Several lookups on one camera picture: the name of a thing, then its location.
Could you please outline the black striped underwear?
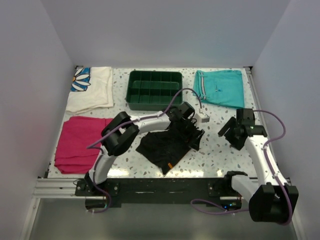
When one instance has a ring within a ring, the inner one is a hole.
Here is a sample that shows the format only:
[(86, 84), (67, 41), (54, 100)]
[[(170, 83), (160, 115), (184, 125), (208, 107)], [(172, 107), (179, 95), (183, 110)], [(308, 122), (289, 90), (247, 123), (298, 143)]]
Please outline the black striped underwear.
[(148, 132), (141, 138), (136, 151), (160, 168), (165, 176), (190, 149), (177, 130), (169, 129)]

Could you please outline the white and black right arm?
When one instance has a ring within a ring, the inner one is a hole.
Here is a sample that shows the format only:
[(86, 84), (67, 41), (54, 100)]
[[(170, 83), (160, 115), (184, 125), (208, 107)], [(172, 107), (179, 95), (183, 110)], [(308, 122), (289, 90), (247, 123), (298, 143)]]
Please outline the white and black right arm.
[(255, 110), (240, 108), (218, 132), (236, 150), (246, 148), (257, 175), (258, 183), (241, 171), (228, 171), (223, 192), (230, 197), (239, 193), (248, 202), (250, 217), (255, 222), (288, 225), (298, 201), (299, 191), (288, 183), (278, 168), (269, 144), (273, 139), (263, 125), (256, 124)]

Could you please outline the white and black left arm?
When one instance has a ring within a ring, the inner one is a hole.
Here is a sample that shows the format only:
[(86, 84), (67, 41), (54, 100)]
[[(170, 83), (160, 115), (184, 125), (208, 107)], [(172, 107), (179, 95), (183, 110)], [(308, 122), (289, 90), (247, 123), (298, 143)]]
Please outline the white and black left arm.
[(198, 124), (196, 110), (188, 103), (167, 106), (153, 114), (129, 115), (122, 111), (102, 130), (101, 139), (89, 145), (88, 149), (100, 151), (92, 168), (85, 174), (86, 191), (99, 196), (104, 190), (108, 173), (117, 157), (127, 152), (137, 136), (155, 132), (173, 134), (174, 143), (181, 143), (187, 150), (200, 149), (200, 141), (205, 134)]

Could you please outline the green plastic divided tray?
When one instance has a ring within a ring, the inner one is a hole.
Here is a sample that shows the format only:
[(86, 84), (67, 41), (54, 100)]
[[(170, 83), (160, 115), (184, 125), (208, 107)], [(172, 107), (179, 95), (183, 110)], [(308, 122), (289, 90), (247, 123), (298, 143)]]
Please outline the green plastic divided tray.
[(133, 70), (129, 74), (125, 100), (132, 111), (160, 111), (182, 88), (180, 72)]

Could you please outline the folded teal shorts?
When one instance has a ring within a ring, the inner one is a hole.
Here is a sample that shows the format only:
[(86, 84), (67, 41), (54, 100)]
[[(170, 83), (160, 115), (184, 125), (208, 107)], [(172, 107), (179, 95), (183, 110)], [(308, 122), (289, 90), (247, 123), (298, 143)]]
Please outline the folded teal shorts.
[(245, 107), (244, 83), (240, 70), (197, 70), (193, 90), (203, 103), (235, 109)]

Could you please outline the cream daisy print shirt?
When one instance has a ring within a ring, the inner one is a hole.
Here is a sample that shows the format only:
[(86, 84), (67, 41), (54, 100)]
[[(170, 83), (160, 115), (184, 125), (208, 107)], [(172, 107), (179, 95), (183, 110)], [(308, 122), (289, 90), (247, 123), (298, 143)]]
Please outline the cream daisy print shirt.
[(113, 106), (113, 69), (110, 66), (77, 66), (65, 111), (81, 114), (89, 110)]

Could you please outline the folded pink cloth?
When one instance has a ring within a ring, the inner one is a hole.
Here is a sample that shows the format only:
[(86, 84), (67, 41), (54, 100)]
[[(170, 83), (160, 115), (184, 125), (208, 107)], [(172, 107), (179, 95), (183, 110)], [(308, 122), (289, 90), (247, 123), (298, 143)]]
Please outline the folded pink cloth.
[(62, 174), (85, 174), (94, 165), (98, 149), (87, 149), (101, 137), (111, 118), (72, 116), (63, 123), (55, 151), (54, 166)]

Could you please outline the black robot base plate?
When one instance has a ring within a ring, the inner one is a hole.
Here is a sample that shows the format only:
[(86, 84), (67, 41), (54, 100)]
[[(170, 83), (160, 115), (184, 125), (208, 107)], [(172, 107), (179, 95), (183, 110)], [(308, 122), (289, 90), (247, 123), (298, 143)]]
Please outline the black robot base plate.
[(120, 208), (123, 204), (186, 204), (192, 200), (207, 205), (213, 202), (225, 210), (242, 207), (242, 198), (232, 190), (223, 178), (109, 178), (95, 188), (80, 179), (75, 195), (85, 198), (85, 207), (90, 210), (111, 204)]

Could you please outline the aluminium frame rail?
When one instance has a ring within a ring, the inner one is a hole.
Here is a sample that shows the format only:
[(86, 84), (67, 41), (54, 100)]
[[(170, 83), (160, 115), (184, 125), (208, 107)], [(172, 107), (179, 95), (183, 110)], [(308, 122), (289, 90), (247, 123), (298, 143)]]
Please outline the aluminium frame rail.
[(35, 199), (85, 199), (76, 196), (76, 178), (38, 178), (33, 189)]

